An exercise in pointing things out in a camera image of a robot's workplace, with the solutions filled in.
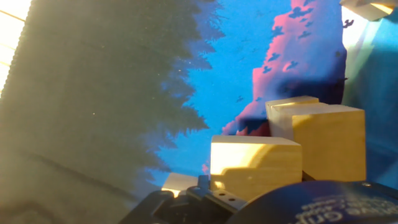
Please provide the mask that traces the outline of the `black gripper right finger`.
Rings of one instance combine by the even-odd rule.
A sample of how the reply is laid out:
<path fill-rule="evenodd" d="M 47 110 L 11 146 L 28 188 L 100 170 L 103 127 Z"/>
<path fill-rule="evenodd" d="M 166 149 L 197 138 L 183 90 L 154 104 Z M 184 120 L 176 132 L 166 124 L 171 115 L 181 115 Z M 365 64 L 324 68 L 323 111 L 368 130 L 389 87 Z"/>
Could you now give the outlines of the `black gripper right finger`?
<path fill-rule="evenodd" d="M 361 182 L 361 185 L 387 195 L 390 198 L 398 199 L 397 189 L 393 189 L 375 182 Z"/>

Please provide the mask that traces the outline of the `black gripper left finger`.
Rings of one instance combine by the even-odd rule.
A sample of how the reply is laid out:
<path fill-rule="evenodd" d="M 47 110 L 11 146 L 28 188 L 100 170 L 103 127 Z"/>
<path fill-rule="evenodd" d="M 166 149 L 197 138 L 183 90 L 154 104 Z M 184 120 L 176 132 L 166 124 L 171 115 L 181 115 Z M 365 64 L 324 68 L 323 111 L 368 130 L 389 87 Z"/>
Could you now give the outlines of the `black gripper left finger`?
<path fill-rule="evenodd" d="M 210 190 L 208 176 L 177 196 L 170 190 L 150 193 L 119 224 L 224 224 L 246 201 L 225 191 Z"/>

